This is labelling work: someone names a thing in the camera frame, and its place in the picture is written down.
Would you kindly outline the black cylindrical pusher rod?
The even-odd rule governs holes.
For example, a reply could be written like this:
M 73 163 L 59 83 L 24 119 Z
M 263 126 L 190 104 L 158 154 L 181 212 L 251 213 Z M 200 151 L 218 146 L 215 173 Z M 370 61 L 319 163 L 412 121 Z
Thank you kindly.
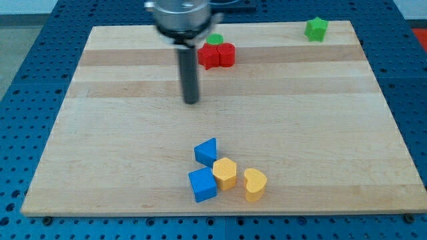
M 195 47 L 177 49 L 179 81 L 183 102 L 192 105 L 199 101 L 197 55 Z

